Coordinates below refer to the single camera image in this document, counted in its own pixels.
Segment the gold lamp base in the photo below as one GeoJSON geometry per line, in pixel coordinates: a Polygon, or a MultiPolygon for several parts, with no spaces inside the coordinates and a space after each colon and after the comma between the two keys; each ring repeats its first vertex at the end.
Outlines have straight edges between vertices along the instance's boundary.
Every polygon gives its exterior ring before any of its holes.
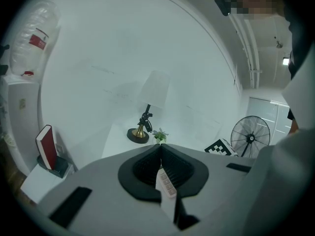
{"type": "Polygon", "coordinates": [[[149,140],[148,133],[143,131],[143,125],[139,125],[138,128],[131,128],[127,132],[127,137],[129,140],[133,141],[134,143],[138,144],[145,144],[149,140]]]}

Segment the white lamp shade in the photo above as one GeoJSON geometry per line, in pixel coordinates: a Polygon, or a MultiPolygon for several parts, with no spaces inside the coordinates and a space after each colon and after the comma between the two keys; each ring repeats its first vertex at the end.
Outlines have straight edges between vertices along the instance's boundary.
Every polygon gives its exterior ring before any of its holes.
{"type": "Polygon", "coordinates": [[[167,96],[170,77],[161,71],[152,71],[142,87],[139,99],[151,106],[163,108],[167,96]]]}

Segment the book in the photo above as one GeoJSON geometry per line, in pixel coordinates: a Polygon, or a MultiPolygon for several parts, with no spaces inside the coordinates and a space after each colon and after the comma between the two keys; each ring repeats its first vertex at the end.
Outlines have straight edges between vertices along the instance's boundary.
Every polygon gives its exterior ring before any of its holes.
{"type": "Polygon", "coordinates": [[[57,159],[57,151],[55,148],[52,126],[46,125],[41,130],[36,137],[36,144],[47,169],[54,169],[57,159]]]}

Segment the desk lamp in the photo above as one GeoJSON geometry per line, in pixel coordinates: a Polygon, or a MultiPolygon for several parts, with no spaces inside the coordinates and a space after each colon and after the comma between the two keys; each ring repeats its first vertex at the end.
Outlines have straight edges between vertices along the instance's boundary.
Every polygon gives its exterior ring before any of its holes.
{"type": "Polygon", "coordinates": [[[149,134],[143,130],[146,127],[147,132],[152,132],[152,126],[149,117],[153,114],[149,113],[150,107],[155,106],[163,108],[167,96],[170,78],[161,71],[152,71],[147,81],[143,85],[139,99],[148,104],[146,111],[142,114],[138,123],[138,128],[131,128],[127,132],[127,137],[138,144],[145,144],[149,139],[149,134]]]}

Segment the electric fan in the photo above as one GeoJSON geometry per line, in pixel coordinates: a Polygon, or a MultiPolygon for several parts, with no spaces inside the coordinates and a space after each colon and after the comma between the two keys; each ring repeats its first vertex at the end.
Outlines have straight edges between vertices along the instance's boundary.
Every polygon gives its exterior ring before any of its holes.
{"type": "Polygon", "coordinates": [[[260,117],[247,116],[233,128],[231,145],[241,157],[256,158],[259,151],[270,143],[270,129],[260,117]]]}

